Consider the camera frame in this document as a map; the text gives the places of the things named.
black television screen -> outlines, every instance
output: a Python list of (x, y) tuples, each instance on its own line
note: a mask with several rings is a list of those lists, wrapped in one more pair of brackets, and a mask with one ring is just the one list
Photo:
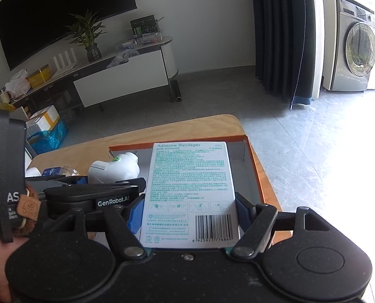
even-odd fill
[(0, 40), (9, 68), (66, 36), (75, 22), (70, 14), (91, 10), (102, 20), (133, 9), (135, 0), (2, 0)]

metal bolt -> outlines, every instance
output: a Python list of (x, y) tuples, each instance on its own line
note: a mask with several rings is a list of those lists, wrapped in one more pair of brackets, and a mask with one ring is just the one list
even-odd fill
[(252, 256), (255, 251), (253, 250), (252, 247), (246, 247), (246, 246), (238, 246), (234, 247), (231, 252), (234, 256), (239, 257), (239, 258), (249, 258)]
[(194, 256), (192, 254), (183, 254), (183, 259), (185, 261), (193, 261), (194, 260)]
[(144, 254), (144, 249), (137, 246), (130, 246), (124, 249), (124, 253), (129, 257), (139, 257)]

brown leather tag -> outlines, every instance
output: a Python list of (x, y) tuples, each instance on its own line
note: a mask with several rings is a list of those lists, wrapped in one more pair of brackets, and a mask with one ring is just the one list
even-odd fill
[(19, 197), (16, 211), (24, 218), (30, 218), (33, 221), (37, 221), (40, 205), (41, 202), (38, 199), (28, 197), (27, 195), (21, 195)]

floor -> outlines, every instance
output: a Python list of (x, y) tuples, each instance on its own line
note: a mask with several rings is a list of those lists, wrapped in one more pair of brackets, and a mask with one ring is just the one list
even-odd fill
[[(310, 106), (288, 105), (264, 91), (254, 68), (178, 77), (183, 101), (156, 88), (84, 109), (63, 146), (217, 114), (242, 123), (285, 211), (310, 206), (359, 245), (374, 267), (375, 90), (327, 92)], [(372, 295), (367, 302), (374, 302)]]

washing machine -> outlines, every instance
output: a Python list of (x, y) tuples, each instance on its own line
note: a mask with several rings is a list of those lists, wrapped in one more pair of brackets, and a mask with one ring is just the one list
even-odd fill
[(354, 0), (324, 0), (325, 55), (322, 85), (364, 91), (375, 62), (375, 16)]

